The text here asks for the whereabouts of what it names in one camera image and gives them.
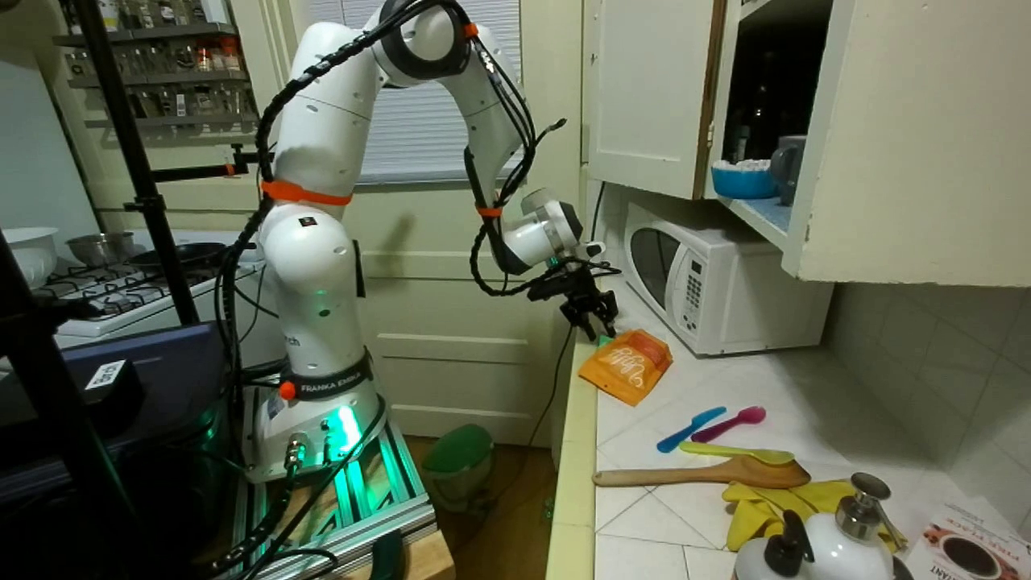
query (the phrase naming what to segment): wooden floor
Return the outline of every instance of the wooden floor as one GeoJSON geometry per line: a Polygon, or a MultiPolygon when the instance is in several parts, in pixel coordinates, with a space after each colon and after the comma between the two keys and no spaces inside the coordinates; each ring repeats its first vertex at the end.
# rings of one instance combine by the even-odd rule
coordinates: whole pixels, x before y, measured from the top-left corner
{"type": "MultiPolygon", "coordinates": [[[[428,440],[408,440],[422,464],[428,440]]],[[[457,580],[538,580],[549,563],[555,464],[549,448],[493,448],[482,511],[445,512],[439,525],[450,545],[457,580]]]]}

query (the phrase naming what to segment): window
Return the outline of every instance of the window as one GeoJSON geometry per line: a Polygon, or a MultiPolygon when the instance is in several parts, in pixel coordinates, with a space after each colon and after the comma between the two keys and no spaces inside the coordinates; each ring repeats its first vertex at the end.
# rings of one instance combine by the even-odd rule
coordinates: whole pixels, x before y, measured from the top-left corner
{"type": "MultiPolygon", "coordinates": [[[[364,26],[384,0],[309,0],[311,23],[364,26]]],[[[486,26],[519,82],[519,5],[462,0],[475,23],[486,26]]],[[[384,92],[373,109],[362,186],[464,185],[464,119],[442,83],[384,92]]]]}

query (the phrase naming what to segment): wooden spatula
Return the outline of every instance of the wooden spatula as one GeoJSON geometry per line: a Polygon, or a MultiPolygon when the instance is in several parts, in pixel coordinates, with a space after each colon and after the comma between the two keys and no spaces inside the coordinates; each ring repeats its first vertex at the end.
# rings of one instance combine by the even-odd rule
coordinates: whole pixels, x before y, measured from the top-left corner
{"type": "Polygon", "coordinates": [[[671,470],[599,470],[592,476],[596,487],[667,487],[667,484],[748,484],[748,487],[771,487],[771,491],[786,491],[786,487],[805,487],[809,470],[801,464],[765,464],[755,458],[727,458],[722,464],[708,468],[671,468],[671,470]]]}

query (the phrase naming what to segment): white countertop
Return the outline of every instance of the white countertop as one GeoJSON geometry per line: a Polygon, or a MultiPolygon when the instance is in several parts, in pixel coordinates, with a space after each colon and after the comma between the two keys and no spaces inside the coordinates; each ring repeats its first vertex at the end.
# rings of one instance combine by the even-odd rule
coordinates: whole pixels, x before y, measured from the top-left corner
{"type": "Polygon", "coordinates": [[[890,519],[915,537],[927,512],[963,494],[872,401],[835,366],[825,347],[692,359],[621,285],[620,328],[648,328],[674,351],[674,369],[637,406],[576,381],[592,344],[581,343],[571,376],[571,402],[559,452],[558,516],[551,543],[551,580],[718,580],[730,576],[725,552],[730,516],[725,484],[677,487],[592,487],[596,470],[612,468],[692,468],[718,458],[683,452],[661,455],[655,442],[683,430],[708,406],[767,406],[767,421],[737,425],[718,446],[784,448],[812,479],[842,479],[858,470],[892,487],[890,519]]]}

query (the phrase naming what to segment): white microwave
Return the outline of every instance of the white microwave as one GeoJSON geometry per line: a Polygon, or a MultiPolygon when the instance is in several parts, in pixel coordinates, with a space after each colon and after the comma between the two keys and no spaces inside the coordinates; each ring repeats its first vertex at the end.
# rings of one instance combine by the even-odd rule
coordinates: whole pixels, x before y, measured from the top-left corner
{"type": "Polygon", "coordinates": [[[692,356],[737,356],[818,344],[832,285],[781,267],[781,251],[716,204],[624,215],[629,287],[692,356]]]}

